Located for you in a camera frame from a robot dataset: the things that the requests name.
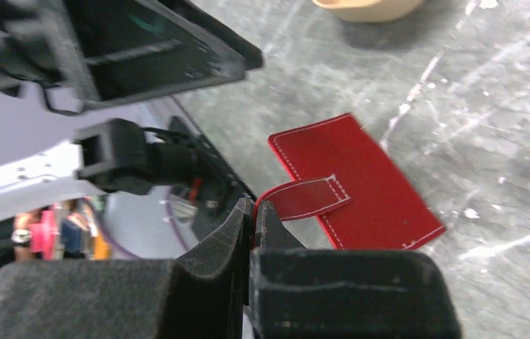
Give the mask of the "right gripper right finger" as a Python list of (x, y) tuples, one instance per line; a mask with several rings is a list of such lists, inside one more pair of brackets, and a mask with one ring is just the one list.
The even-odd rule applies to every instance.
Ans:
[(460, 338), (441, 270), (425, 254), (276, 246), (272, 203), (257, 208), (249, 318), (256, 338)]

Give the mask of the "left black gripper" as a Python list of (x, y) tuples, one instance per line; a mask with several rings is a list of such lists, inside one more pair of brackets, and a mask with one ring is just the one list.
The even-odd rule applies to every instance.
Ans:
[(40, 88), (45, 109), (75, 117), (83, 113), (57, 109), (49, 90), (65, 84), (40, 18), (41, 1), (0, 1), (0, 93), (19, 98), (26, 83)]

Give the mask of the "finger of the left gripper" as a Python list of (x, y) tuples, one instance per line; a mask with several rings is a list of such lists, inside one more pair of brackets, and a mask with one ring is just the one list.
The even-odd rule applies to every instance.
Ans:
[(85, 111), (245, 79), (260, 48), (190, 1), (63, 1), (61, 63)]

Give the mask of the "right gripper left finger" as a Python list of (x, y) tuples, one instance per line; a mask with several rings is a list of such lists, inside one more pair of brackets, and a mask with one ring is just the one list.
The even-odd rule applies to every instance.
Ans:
[(252, 207), (176, 259), (3, 267), (0, 338), (241, 338)]

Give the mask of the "red leather card holder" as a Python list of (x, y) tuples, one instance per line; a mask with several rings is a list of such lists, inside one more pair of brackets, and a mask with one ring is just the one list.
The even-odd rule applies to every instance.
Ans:
[(446, 227), (350, 113), (271, 135), (291, 180), (257, 204), (282, 221), (316, 218), (336, 249), (414, 250)]

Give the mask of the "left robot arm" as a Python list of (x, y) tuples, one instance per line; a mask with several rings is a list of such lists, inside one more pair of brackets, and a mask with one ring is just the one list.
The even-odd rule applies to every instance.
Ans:
[(0, 1), (0, 165), (90, 111), (242, 81), (263, 64), (190, 1)]

